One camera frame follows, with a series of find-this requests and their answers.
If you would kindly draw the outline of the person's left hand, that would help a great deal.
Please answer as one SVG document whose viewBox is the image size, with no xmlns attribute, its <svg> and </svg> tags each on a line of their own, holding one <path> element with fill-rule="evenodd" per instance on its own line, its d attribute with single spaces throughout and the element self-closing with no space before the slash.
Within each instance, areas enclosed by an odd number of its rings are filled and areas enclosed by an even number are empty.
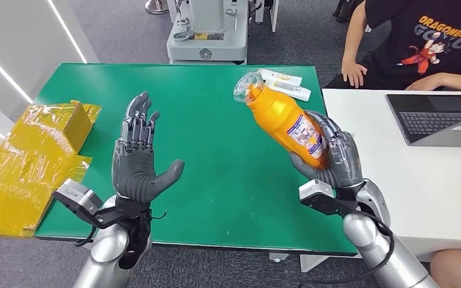
<svg viewBox="0 0 461 288">
<path fill-rule="evenodd" d="M 410 84 L 406 91 L 433 91 L 443 85 L 444 73 L 436 73 Z"/>
</svg>

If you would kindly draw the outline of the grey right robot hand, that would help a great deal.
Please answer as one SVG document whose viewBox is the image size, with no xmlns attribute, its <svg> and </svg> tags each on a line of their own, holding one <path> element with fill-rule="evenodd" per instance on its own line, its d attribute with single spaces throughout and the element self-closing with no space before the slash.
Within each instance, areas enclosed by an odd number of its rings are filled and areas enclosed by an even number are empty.
<svg viewBox="0 0 461 288">
<path fill-rule="evenodd" d="M 294 168 L 307 179 L 323 181 L 333 189 L 350 188 L 364 182 L 358 149 L 352 135 L 319 112 L 306 110 L 305 113 L 323 130 L 322 135 L 328 144 L 329 165 L 322 170 L 315 169 L 291 152 L 289 158 Z"/>
</svg>

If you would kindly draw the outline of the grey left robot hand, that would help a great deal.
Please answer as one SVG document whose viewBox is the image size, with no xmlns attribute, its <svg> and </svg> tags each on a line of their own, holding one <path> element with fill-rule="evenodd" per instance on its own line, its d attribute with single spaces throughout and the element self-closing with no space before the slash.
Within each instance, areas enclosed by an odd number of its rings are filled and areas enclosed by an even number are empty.
<svg viewBox="0 0 461 288">
<path fill-rule="evenodd" d="M 112 183 L 116 194 L 143 203 L 152 202 L 173 186 L 185 166 L 184 161 L 174 160 L 165 172 L 156 173 L 154 136 L 160 112 L 149 114 L 151 106 L 146 91 L 129 102 L 112 159 Z"/>
</svg>

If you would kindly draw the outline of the person's right hand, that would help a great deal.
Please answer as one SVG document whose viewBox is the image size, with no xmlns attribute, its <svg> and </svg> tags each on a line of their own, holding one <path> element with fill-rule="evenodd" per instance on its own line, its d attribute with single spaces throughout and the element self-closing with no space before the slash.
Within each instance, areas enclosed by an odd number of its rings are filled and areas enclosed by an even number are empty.
<svg viewBox="0 0 461 288">
<path fill-rule="evenodd" d="M 351 87 L 360 88 L 364 85 L 364 78 L 367 74 L 367 68 L 357 64 L 355 61 L 344 60 L 342 62 L 341 72 L 343 81 Z"/>
</svg>

